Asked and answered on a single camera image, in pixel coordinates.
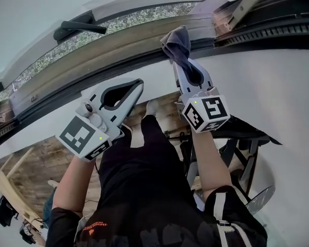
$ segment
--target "wooden plank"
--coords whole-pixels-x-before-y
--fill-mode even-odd
[[[4,165],[1,166],[0,171],[3,171],[3,169],[6,167],[6,165],[9,163],[9,161],[14,157],[14,154],[11,154],[9,158],[5,161]]]
[[[7,179],[11,178],[11,176],[16,172],[16,170],[20,167],[20,165],[27,159],[28,155],[33,151],[34,147],[31,147],[18,162],[14,165],[14,167],[7,174]]]

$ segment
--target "strap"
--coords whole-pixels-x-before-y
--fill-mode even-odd
[[[216,193],[213,214],[216,220],[222,220],[223,209],[226,202],[226,193]]]
[[[222,247],[228,247],[227,243],[227,238],[226,238],[226,233],[223,230],[223,227],[221,227],[219,224],[217,225],[218,228],[218,233],[220,234],[220,239],[221,239],[221,245]]]
[[[246,233],[244,232],[244,230],[235,223],[231,223],[231,225],[237,229],[237,231],[239,232],[239,234],[241,235],[241,237],[244,241],[245,246],[246,247],[252,247],[252,245],[251,245]]]

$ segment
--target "person's right arm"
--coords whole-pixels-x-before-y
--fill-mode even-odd
[[[211,132],[196,134],[193,131],[192,139],[203,197],[206,200],[216,188],[232,186],[230,173],[217,151]]]
[[[220,157],[211,132],[192,134],[197,156],[198,171],[205,199],[205,213],[214,215],[216,195],[225,194],[222,219],[238,224],[252,246],[266,246],[267,233],[251,215],[232,187],[230,173]]]

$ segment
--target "person's left arm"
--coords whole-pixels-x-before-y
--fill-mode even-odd
[[[54,195],[47,247],[73,246],[94,165],[73,157]]]

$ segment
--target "white wall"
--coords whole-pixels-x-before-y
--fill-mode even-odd
[[[241,52],[198,62],[226,96],[231,114],[283,144],[260,148],[252,194],[274,180],[276,192],[263,214],[287,246],[309,246],[309,50]],[[177,90],[168,61],[125,76],[145,81],[140,101]],[[76,105],[67,104],[63,111],[69,113]],[[48,114],[1,145],[0,158],[53,136],[63,121],[56,112]]]

